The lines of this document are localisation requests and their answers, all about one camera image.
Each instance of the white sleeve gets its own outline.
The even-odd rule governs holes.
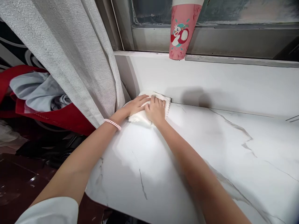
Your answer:
[[[78,203],[73,198],[50,198],[28,208],[16,224],[75,224],[78,211]]]

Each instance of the gray cloth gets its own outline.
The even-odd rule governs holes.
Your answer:
[[[60,85],[49,73],[32,72],[10,81],[15,95],[26,100],[26,105],[38,112],[59,110],[71,103]]]
[[[5,0],[0,17],[96,128],[125,104],[94,0]]]

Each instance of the pink hair tie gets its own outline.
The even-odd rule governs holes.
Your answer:
[[[113,122],[112,120],[109,119],[104,119],[104,121],[114,125],[115,127],[117,127],[119,130],[121,130],[121,126],[119,126],[117,123]]]

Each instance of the hand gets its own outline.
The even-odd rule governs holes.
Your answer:
[[[155,96],[151,96],[150,105],[145,105],[147,118],[157,126],[157,124],[165,120],[165,100],[160,100]]]
[[[127,103],[122,110],[125,111],[127,116],[132,116],[133,114],[144,110],[144,106],[142,106],[147,101],[150,101],[150,98],[148,98],[148,95],[141,95]]]

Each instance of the window frame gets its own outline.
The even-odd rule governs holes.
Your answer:
[[[112,0],[124,50],[168,52],[170,25],[134,25],[131,2]],[[298,23],[196,26],[187,54],[273,59],[297,37]]]

